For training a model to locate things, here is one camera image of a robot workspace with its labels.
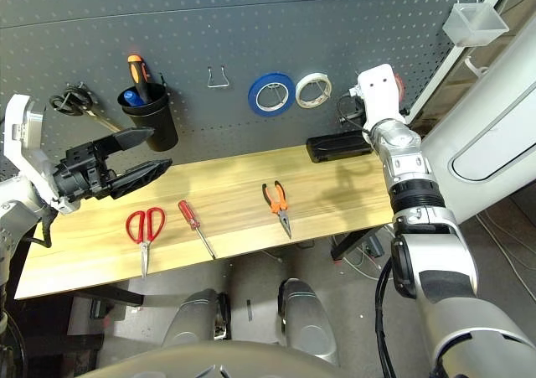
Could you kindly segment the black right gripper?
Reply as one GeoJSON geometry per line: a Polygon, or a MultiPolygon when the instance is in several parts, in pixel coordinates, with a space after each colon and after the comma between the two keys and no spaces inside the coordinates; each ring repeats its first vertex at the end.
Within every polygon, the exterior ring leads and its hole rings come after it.
{"type": "Polygon", "coordinates": [[[338,120],[341,124],[364,125],[364,102],[359,96],[344,94],[338,99],[338,120]]]}

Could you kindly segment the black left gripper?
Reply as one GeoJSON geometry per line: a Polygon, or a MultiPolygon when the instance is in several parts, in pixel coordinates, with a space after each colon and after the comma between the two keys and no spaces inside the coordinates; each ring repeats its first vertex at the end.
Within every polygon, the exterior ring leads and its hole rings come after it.
{"type": "MultiPolygon", "coordinates": [[[[131,127],[115,132],[111,135],[114,151],[134,148],[153,133],[151,127],[131,127]]],[[[171,158],[147,161],[115,177],[106,165],[109,156],[108,147],[101,142],[88,142],[69,149],[55,166],[54,182],[59,194],[69,202],[104,199],[108,195],[119,199],[158,179],[173,164],[171,158]]]]}

